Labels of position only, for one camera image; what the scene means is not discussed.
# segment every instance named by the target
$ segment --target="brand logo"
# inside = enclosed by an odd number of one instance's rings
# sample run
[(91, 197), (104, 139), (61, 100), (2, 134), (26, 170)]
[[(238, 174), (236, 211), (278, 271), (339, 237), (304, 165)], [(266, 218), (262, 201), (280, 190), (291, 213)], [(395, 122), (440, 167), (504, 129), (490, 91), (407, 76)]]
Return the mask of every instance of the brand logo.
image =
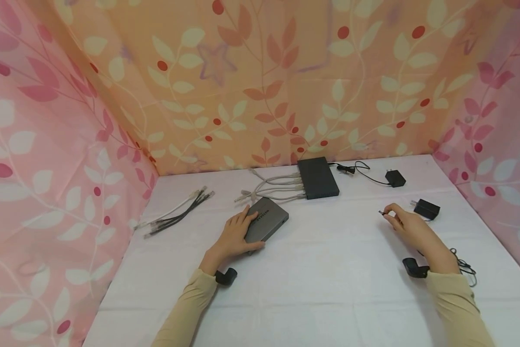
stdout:
[(250, 226), (252, 226), (252, 225), (253, 225), (254, 223), (256, 223), (257, 221), (261, 220), (262, 217), (264, 217), (265, 215), (268, 214), (268, 212), (270, 212), (270, 210), (266, 210), (266, 211), (260, 213), (259, 216), (256, 217), (256, 219), (254, 219), (252, 222), (250, 222)]

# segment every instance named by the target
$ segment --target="hand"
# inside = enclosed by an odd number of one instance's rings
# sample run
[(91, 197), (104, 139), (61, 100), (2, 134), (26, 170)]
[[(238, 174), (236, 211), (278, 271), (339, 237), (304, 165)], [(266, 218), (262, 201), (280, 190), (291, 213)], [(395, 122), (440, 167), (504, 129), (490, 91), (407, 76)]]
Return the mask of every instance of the hand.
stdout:
[(419, 215), (407, 212), (397, 204), (387, 205), (383, 212), (383, 217), (399, 237), (424, 255), (432, 272), (459, 273), (457, 258)]
[(221, 263), (227, 258), (240, 255), (245, 252), (257, 251), (263, 248), (265, 242), (259, 241), (246, 243), (245, 235), (250, 222), (258, 216), (258, 212), (247, 216), (250, 206), (246, 205), (242, 212), (237, 213), (227, 220), (222, 234), (216, 243), (206, 251), (202, 263), (198, 267), (206, 274), (214, 275)]
[[(391, 211), (395, 212), (395, 217), (389, 215)], [(424, 254), (437, 246), (445, 246), (428, 224), (416, 213), (407, 212), (394, 203), (387, 205), (383, 212), (383, 217), (395, 229), (399, 237), (421, 253)]]

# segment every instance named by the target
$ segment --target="table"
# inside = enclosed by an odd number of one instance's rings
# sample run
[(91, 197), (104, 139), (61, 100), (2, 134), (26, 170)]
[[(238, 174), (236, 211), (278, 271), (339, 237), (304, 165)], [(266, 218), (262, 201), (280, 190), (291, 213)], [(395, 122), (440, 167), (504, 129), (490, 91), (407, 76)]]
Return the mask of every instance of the table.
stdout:
[[(520, 267), (433, 158), (366, 162), (373, 178), (398, 169), (406, 185), (385, 187), (332, 168), (338, 197), (281, 204), (288, 222), (265, 249), (231, 263), (238, 277), (218, 289), (194, 347), (445, 346), (424, 281), (409, 278), (401, 263), (416, 251), (378, 213), (420, 198), (441, 206), (431, 227), (478, 271), (476, 301), (497, 345), (520, 347)], [(257, 170), (266, 177), (297, 172)], [(224, 222), (242, 209), (233, 200), (259, 181), (247, 170), (161, 177), (144, 220), (204, 185), (215, 197), (155, 237), (135, 233), (84, 347), (149, 346)]]

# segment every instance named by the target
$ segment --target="ethernet cable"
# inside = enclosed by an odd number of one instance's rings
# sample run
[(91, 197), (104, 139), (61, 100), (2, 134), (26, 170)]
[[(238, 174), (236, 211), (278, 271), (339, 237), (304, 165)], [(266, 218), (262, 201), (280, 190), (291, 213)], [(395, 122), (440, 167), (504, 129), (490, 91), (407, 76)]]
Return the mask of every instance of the ethernet cable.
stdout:
[(179, 209), (181, 206), (183, 206), (183, 205), (186, 204), (187, 202), (191, 201), (192, 199), (195, 199), (195, 198), (198, 196), (198, 194), (199, 194), (200, 191), (201, 191), (200, 189), (195, 190), (195, 191), (192, 192), (192, 193), (191, 193), (191, 194), (190, 194), (190, 195), (189, 195), (189, 196), (188, 196), (184, 201), (182, 201), (179, 205), (177, 205), (177, 206), (176, 206), (175, 208), (173, 208), (171, 211), (166, 212), (166, 213), (164, 213), (163, 215), (159, 216), (158, 218), (155, 218), (155, 219), (150, 220), (150, 221), (148, 221), (148, 222), (142, 222), (142, 223), (139, 223), (139, 224), (137, 224), (137, 225), (133, 228), (133, 230), (134, 230), (134, 231), (137, 231), (137, 230), (139, 230), (139, 229), (142, 228), (142, 227), (149, 226), (151, 223), (154, 223), (154, 222), (156, 222), (157, 220), (163, 219), (163, 218), (165, 218), (166, 216), (172, 214), (173, 212), (177, 211), (177, 209)]
[[(248, 191), (248, 190), (241, 190), (241, 194), (242, 196), (236, 198), (234, 201), (235, 202), (238, 202), (238, 201), (241, 201), (241, 200), (244, 200), (248, 197), (251, 198), (252, 201), (256, 201), (256, 197), (266, 197), (266, 198), (271, 198), (273, 200), (292, 200), (292, 199), (299, 199), (301, 197), (304, 197), (303, 195), (304, 194), (298, 194), (297, 196), (293, 196), (293, 197), (289, 197), (289, 198), (276, 198), (276, 197), (273, 197), (273, 196), (267, 196), (265, 194), (259, 194), (263, 191), (268, 191), (268, 190), (273, 190), (273, 191), (277, 191), (277, 190), (303, 190), (304, 187), (303, 185), (301, 184), (302, 183), (302, 180), (300, 178), (300, 173), (294, 173), (294, 174), (289, 174), (289, 175), (280, 175), (280, 176), (274, 176), (274, 177), (270, 177), (270, 178), (264, 178), (263, 176), (261, 176), (258, 172), (256, 172), (256, 170), (254, 169), (249, 169), (249, 171), (259, 177), (262, 182), (259, 183), (259, 185), (256, 186), (256, 188), (253, 190), (253, 191)], [(285, 182), (278, 182), (277, 180), (280, 180), (280, 179), (292, 179), (292, 180), (288, 180), (288, 181), (285, 181)], [(294, 185), (294, 187), (290, 187), (290, 189), (287, 187), (274, 187), (274, 188), (269, 188), (269, 189), (260, 189), (264, 184), (272, 184), (272, 185), (275, 185), (275, 186), (291, 186), (291, 185)]]
[(211, 191), (208, 194), (204, 194), (205, 189), (206, 189), (206, 187), (204, 187), (203, 189), (201, 189), (199, 191), (198, 196), (194, 199), (194, 201), (192, 202), (190, 207), (188, 209), (186, 209), (185, 212), (183, 212), (182, 214), (177, 215), (172, 218), (160, 219), (160, 220), (155, 221), (151, 226), (150, 233), (144, 235), (144, 238), (147, 239), (147, 238), (153, 237), (154, 235), (160, 233), (161, 231), (167, 229), (168, 227), (174, 226), (175, 224), (179, 223), (183, 218), (185, 218), (185, 216), (187, 216), (191, 211), (193, 211), (193, 209), (198, 207), (198, 205), (202, 204), (202, 202), (204, 202), (214, 196), (214, 194), (215, 194), (214, 191)]

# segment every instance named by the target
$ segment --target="left hand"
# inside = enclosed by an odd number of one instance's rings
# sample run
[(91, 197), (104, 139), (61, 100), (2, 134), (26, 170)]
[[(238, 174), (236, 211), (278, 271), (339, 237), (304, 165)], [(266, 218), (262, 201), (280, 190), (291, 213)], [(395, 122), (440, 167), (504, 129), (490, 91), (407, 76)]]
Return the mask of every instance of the left hand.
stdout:
[(220, 264), (227, 258), (245, 252), (257, 251), (264, 247), (266, 243), (262, 241), (253, 243), (246, 243), (245, 241), (250, 222), (258, 216), (258, 212), (247, 216), (249, 208), (250, 206), (246, 205), (242, 212), (227, 220), (219, 239), (206, 251), (199, 269), (206, 274), (214, 275)]

